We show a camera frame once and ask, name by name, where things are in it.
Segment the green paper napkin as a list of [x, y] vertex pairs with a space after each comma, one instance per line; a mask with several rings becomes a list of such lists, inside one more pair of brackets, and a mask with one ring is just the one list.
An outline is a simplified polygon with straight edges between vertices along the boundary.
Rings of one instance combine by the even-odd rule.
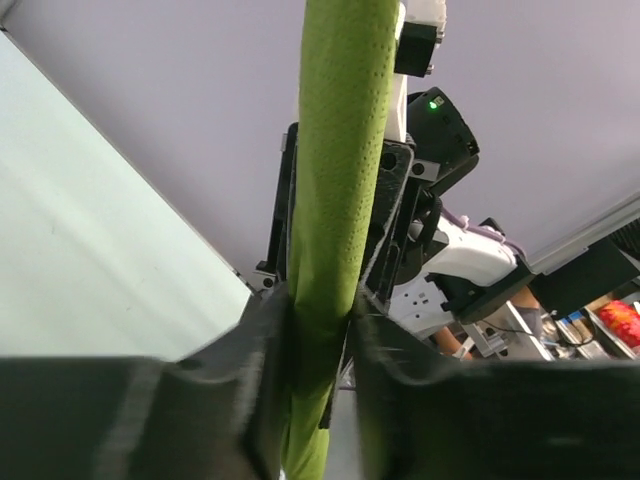
[[289, 257], [294, 373], [281, 463], [319, 479], [329, 402], [359, 283], [396, 52], [395, 1], [306, 4]]

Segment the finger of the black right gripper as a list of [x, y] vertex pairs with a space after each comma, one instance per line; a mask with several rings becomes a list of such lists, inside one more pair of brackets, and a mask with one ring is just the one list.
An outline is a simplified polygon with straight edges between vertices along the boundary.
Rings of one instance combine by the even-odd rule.
[[392, 277], [399, 261], [395, 231], [413, 158], [412, 143], [383, 142], [360, 286], [384, 307], [389, 304]]
[[295, 203], [295, 174], [298, 123], [289, 125], [281, 142], [281, 159], [266, 258], [255, 272], [263, 290], [287, 279], [290, 223]]

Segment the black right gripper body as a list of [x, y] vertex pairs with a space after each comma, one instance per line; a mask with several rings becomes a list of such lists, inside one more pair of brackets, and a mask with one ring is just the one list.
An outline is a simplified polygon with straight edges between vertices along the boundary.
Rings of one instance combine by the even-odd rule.
[[424, 178], [425, 163], [413, 161], [394, 217], [389, 256], [384, 267], [387, 285], [400, 285], [419, 275], [423, 264], [439, 249], [434, 236], [442, 211], [437, 194], [430, 192], [432, 181]]

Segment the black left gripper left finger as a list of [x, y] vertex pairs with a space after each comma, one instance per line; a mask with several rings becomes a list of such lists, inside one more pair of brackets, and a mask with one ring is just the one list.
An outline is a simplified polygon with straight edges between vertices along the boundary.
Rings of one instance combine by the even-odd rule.
[[290, 300], [278, 287], [190, 356], [5, 357], [5, 479], [275, 479]]

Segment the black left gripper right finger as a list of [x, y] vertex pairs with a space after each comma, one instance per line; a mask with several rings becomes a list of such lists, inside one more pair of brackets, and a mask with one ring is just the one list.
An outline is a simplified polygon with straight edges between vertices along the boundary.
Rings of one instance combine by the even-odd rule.
[[350, 319], [367, 479], [635, 479], [635, 361], [460, 361], [360, 296]]

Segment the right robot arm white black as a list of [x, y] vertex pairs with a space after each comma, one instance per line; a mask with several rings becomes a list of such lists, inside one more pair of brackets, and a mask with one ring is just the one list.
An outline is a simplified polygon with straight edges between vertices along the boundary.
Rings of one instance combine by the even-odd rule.
[[442, 196], [479, 161], [479, 146], [438, 87], [407, 97], [407, 134], [384, 142], [360, 279], [398, 322], [473, 325], [534, 277], [491, 219], [450, 213]]

